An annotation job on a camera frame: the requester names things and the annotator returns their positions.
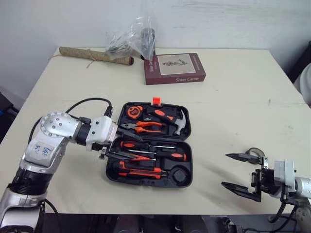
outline rolled mat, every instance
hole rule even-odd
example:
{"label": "rolled mat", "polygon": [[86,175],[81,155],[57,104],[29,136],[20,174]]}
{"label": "rolled mat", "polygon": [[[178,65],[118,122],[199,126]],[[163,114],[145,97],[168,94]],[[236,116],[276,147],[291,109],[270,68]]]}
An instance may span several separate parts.
{"label": "rolled mat", "polygon": [[59,47],[59,52],[63,56],[80,57],[80,58],[91,59],[93,61],[113,62],[113,63],[118,63],[118,64],[129,65],[129,66],[134,63],[134,58],[131,56],[111,60],[105,52],[98,52],[98,51],[92,51],[92,50]]}

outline red book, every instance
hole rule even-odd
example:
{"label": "red book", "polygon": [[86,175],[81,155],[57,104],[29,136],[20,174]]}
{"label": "red book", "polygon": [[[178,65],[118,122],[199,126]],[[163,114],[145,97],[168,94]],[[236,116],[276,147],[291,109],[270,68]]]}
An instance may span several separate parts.
{"label": "red book", "polygon": [[197,53],[155,55],[144,67],[147,85],[202,82],[206,76]]}

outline white table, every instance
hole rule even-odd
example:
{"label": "white table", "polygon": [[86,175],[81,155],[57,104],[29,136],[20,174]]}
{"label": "white table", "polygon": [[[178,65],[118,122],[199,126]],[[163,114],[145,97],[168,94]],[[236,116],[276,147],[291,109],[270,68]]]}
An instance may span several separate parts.
{"label": "white table", "polygon": [[[0,146],[0,190],[12,180],[34,122],[52,110],[102,97],[112,101],[113,120],[128,101],[185,106],[190,112],[193,182],[188,188],[133,186],[110,181],[106,161],[83,146],[69,144],[48,189],[61,213],[95,214],[267,214],[280,201],[267,194],[257,203],[229,192],[221,181],[250,187],[259,166],[225,153],[262,149],[274,160],[294,160],[297,175],[310,177],[309,107],[267,50],[157,49],[157,54],[197,52],[207,73],[204,82],[145,85],[143,61],[133,66],[54,57],[42,73]],[[95,118],[106,105],[88,102],[72,111]]]}

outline hammer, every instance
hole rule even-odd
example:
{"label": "hammer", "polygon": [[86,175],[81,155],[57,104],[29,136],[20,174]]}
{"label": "hammer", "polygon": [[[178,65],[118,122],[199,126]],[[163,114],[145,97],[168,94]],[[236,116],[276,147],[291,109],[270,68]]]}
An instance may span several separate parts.
{"label": "hammer", "polygon": [[177,126],[177,130],[174,132],[175,135],[180,135],[180,131],[186,126],[186,116],[183,112],[183,110],[180,110],[181,111],[181,114],[182,114],[182,118],[181,119],[178,119],[176,117],[173,117],[173,116],[168,116],[166,115],[165,112],[159,110],[159,109],[154,109],[154,108],[147,108],[147,113],[148,114],[152,114],[152,115],[155,115],[157,116],[158,118],[170,123],[170,124],[173,124],[173,125],[176,125]]}
{"label": "hammer", "polygon": [[181,114],[183,115],[183,117],[181,119],[177,118],[174,123],[175,125],[177,125],[177,130],[174,132],[174,134],[178,136],[180,135],[180,131],[186,126],[186,117],[183,110],[181,110]]}

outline tape measure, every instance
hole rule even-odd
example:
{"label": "tape measure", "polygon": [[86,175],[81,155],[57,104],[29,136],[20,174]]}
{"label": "tape measure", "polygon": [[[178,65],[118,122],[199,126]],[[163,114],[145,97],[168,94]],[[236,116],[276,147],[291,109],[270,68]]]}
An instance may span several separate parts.
{"label": "tape measure", "polygon": [[131,119],[137,119],[141,116],[142,110],[143,108],[140,105],[132,106],[128,108],[128,110],[126,111],[126,115]]}

